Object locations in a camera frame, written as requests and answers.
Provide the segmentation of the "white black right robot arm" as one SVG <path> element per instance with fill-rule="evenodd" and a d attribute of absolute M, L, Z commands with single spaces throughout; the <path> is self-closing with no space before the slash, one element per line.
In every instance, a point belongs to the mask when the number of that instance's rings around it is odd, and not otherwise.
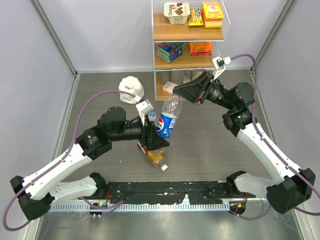
<path fill-rule="evenodd" d="M 242 170 L 231 174 L 225 186 L 230 197 L 248 193 L 265 198 L 280 214 L 311 198 L 315 173 L 290 160 L 264 132 L 249 109 L 255 103 L 252 85 L 240 82 L 226 89 L 218 79 L 203 72 L 195 80 L 174 87 L 173 93 L 193 104 L 210 101 L 227 109 L 222 116 L 225 128 L 242 141 L 269 172 L 270 179 L 255 177 Z"/>

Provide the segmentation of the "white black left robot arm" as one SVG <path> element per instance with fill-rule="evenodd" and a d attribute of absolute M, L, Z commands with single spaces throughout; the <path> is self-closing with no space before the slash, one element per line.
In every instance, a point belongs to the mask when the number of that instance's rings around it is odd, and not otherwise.
<path fill-rule="evenodd" d="M 158 135 L 154 122 L 139 116 L 126 119 L 121 107 L 111 107 L 85 130 L 71 146 L 55 160 L 32 175 L 15 176 L 10 184 L 17 194 L 18 203 L 27 220 L 46 214 L 54 205 L 80 197 L 102 199 L 108 191 L 106 180 L 97 172 L 73 181 L 62 180 L 80 167 L 109 152 L 112 143 L 138 140 L 148 151 L 166 148 L 170 143 Z"/>

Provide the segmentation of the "clear Pepsi bottle blue label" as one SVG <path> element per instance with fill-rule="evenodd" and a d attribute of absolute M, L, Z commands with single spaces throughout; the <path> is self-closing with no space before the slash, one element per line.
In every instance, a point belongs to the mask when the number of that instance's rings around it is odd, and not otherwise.
<path fill-rule="evenodd" d="M 157 134 L 164 139 L 169 139 L 181 111 L 182 100 L 178 95 L 173 94 L 167 98 L 162 105 L 161 114 L 155 127 Z"/>

